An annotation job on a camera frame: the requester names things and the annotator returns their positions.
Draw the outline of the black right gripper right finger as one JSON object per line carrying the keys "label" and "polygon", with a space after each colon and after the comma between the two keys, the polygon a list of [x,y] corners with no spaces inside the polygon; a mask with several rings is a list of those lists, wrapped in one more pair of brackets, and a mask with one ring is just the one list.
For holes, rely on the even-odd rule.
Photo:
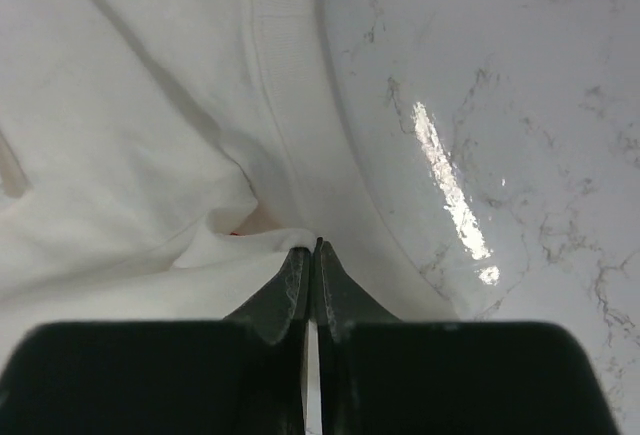
{"label": "black right gripper right finger", "polygon": [[405,322],[319,241],[310,300],[327,434],[614,434],[588,357],[550,323]]}

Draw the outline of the white Coca-Cola t-shirt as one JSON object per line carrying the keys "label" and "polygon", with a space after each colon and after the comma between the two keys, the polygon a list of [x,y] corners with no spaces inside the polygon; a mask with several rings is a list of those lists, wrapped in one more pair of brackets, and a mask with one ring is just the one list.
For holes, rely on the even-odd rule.
{"label": "white Coca-Cola t-shirt", "polygon": [[220,318],[318,238],[451,319],[343,129],[317,0],[1,0],[1,331]]}

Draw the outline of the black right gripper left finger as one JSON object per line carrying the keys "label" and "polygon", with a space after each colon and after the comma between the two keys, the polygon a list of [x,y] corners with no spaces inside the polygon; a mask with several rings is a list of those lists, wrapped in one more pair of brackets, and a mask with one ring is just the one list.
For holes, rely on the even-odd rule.
{"label": "black right gripper left finger", "polygon": [[5,434],[301,434],[308,253],[220,320],[59,322],[1,376]]}

